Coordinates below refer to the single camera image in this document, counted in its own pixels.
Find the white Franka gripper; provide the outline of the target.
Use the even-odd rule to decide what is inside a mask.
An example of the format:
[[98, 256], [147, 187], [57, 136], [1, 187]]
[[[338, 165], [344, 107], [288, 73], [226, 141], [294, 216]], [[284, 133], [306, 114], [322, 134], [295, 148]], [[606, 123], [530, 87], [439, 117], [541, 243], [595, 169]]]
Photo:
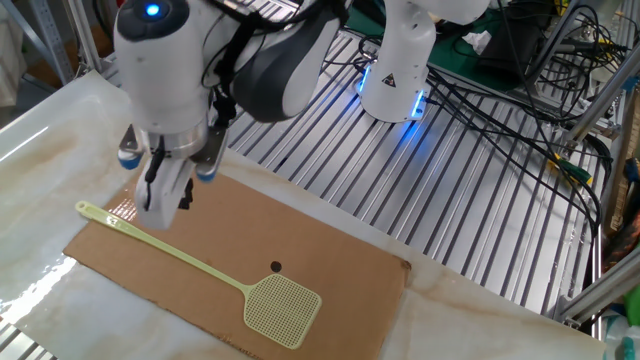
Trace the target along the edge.
[[193, 202], [195, 164], [189, 159], [165, 158], [153, 182], [146, 181], [152, 161], [146, 162], [137, 181], [134, 202], [139, 222], [147, 227], [167, 230], [179, 209], [189, 210]]

